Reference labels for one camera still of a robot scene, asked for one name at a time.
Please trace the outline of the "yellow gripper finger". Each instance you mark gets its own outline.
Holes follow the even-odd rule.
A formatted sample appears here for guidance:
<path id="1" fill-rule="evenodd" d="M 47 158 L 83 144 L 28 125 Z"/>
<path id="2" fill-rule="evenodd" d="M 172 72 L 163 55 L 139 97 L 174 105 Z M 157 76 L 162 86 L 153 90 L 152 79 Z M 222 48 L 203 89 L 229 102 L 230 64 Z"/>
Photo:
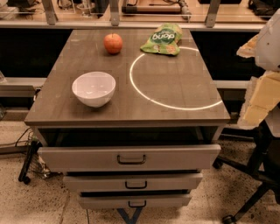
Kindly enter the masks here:
<path id="1" fill-rule="evenodd" d="M 247 43 L 240 46 L 237 50 L 236 54 L 243 58 L 252 58 L 256 54 L 256 42 L 258 39 L 258 35 L 255 35 L 251 38 Z"/>
<path id="2" fill-rule="evenodd" d="M 252 77 L 244 99 L 237 125 L 255 128 L 280 102 L 280 73 L 266 71 L 260 78 Z"/>

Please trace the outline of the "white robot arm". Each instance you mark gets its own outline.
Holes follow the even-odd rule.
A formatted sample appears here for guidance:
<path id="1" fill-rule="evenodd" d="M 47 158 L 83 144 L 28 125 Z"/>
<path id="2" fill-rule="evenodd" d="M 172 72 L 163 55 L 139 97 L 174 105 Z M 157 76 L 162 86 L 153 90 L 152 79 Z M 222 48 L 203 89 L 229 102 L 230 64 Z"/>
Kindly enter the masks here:
<path id="1" fill-rule="evenodd" d="M 240 128 L 252 130 L 280 102 L 280 9 L 236 54 L 254 57 L 255 64 L 265 70 L 260 78 L 250 80 L 237 122 Z"/>

